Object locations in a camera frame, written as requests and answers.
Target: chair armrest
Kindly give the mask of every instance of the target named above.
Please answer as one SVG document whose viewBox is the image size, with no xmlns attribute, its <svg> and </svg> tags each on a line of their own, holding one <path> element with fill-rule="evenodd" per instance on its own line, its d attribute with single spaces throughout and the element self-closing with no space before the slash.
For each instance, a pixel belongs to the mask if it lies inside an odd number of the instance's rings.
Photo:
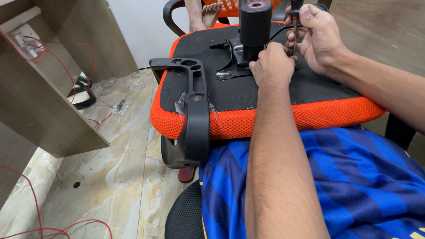
<svg viewBox="0 0 425 239">
<path fill-rule="evenodd" d="M 184 0 L 169 0 L 162 10 L 162 16 L 164 18 L 165 24 L 179 37 L 186 34 L 183 30 L 181 30 L 173 21 L 171 13 L 176 8 L 185 7 Z"/>
</svg>

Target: forearm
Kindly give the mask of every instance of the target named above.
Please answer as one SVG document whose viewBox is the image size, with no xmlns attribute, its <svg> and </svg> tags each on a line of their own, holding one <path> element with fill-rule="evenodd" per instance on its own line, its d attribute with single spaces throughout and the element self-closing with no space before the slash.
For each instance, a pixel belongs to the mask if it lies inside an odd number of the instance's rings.
<svg viewBox="0 0 425 239">
<path fill-rule="evenodd" d="M 425 78 L 349 51 L 341 54 L 328 75 L 425 133 Z"/>
<path fill-rule="evenodd" d="M 258 90 L 246 182 L 248 237 L 329 237 L 288 87 Z"/>
</svg>

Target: screwdriver handle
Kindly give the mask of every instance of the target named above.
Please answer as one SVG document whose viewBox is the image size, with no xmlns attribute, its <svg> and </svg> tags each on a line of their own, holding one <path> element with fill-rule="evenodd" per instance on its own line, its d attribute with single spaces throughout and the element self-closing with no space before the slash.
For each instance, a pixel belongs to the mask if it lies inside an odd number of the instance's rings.
<svg viewBox="0 0 425 239">
<path fill-rule="evenodd" d="M 303 6 L 304 0 L 291 0 L 291 11 L 289 15 L 293 17 L 300 16 L 300 8 Z"/>
</svg>

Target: screw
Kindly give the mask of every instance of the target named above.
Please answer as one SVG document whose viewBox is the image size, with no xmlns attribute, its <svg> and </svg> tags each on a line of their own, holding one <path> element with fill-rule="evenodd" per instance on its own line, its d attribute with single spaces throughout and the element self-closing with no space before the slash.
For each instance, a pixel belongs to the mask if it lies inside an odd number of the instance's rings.
<svg viewBox="0 0 425 239">
<path fill-rule="evenodd" d="M 194 101 L 200 101 L 202 99 L 202 96 L 196 95 L 192 98 Z"/>
</svg>

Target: blue striped shirt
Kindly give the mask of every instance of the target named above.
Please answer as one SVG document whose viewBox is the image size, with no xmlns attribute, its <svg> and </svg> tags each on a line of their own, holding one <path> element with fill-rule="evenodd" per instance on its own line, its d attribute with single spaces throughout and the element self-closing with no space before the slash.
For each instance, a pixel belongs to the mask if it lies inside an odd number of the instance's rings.
<svg viewBox="0 0 425 239">
<path fill-rule="evenodd" d="M 359 125 L 305 130 L 300 136 L 331 238 L 425 239 L 425 172 L 404 150 Z M 247 237 L 249 143 L 216 142 L 201 164 L 208 239 Z"/>
</svg>

